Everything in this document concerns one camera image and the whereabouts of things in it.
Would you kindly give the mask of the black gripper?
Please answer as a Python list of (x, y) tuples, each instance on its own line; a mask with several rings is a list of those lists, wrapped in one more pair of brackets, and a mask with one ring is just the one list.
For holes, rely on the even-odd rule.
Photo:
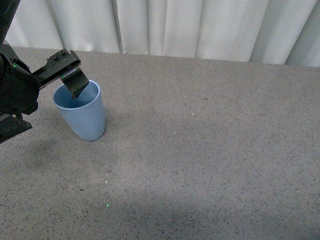
[(0, 141), (3, 143), (29, 129), (23, 119), (38, 109), (41, 89), (60, 79), (76, 99), (89, 84), (80, 68), (81, 60), (72, 50), (62, 49), (50, 56), (35, 72), (17, 56), (9, 44), (0, 48)]

